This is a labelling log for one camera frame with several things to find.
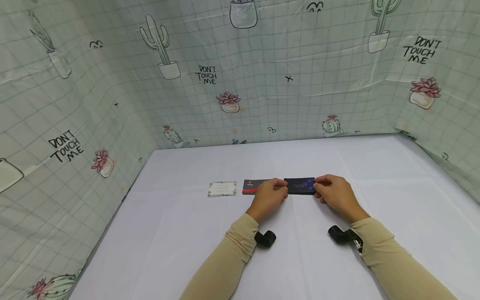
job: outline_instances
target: black wrist mount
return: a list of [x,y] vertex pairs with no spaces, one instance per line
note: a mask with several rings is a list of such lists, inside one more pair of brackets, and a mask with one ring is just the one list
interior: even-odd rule
[[257,233],[255,234],[255,241],[257,242],[257,245],[260,245],[262,247],[270,248],[275,242],[275,240],[276,235],[271,231],[267,231],[265,234],[261,234],[257,231]]
[[362,239],[351,229],[342,231],[337,225],[330,227],[328,234],[333,238],[337,244],[345,244],[348,242],[354,242],[357,250],[362,252],[363,241]]

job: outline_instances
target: black business card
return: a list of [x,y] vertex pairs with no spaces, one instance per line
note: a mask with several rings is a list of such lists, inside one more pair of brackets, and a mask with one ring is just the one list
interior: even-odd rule
[[313,184],[315,183],[314,177],[307,178],[285,178],[288,183],[288,193],[292,195],[313,195],[315,189]]

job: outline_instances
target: finger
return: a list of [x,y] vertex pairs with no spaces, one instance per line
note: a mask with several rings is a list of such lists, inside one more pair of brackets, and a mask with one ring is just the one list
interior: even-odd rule
[[288,185],[288,183],[285,180],[281,180],[281,179],[278,179],[278,178],[272,178],[272,179],[267,180],[265,182],[267,182],[267,184],[271,185],[272,187],[274,187],[274,186],[283,187],[283,186]]
[[280,189],[275,191],[276,193],[280,194],[282,198],[286,198],[288,196],[288,188],[286,186],[281,187]]
[[314,183],[313,184],[313,188],[317,191],[317,193],[319,193],[321,196],[324,196],[325,193],[328,192],[328,189],[330,189],[330,187],[328,186],[324,186],[322,184],[319,184],[319,183]]
[[332,182],[333,183],[335,180],[337,180],[339,178],[341,178],[341,177],[331,175],[331,174],[326,174],[326,175],[319,176],[319,177],[315,178],[314,181],[317,182],[317,183],[322,183],[322,182]]

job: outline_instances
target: fabric backdrop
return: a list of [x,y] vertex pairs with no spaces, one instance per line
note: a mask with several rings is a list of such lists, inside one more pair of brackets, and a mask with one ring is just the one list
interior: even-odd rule
[[0,7],[2,299],[63,299],[155,149],[401,132],[480,200],[478,0]]

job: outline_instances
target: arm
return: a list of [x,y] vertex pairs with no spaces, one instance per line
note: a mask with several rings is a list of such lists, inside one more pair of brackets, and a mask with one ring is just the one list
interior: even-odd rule
[[282,204],[288,193],[286,185],[285,181],[275,178],[259,186],[250,208],[232,224],[193,275],[180,300],[227,300],[232,296],[257,245],[258,224]]
[[315,182],[315,196],[338,211],[363,240],[362,258],[390,300],[456,299],[395,241],[390,231],[360,207],[344,178],[325,175]]

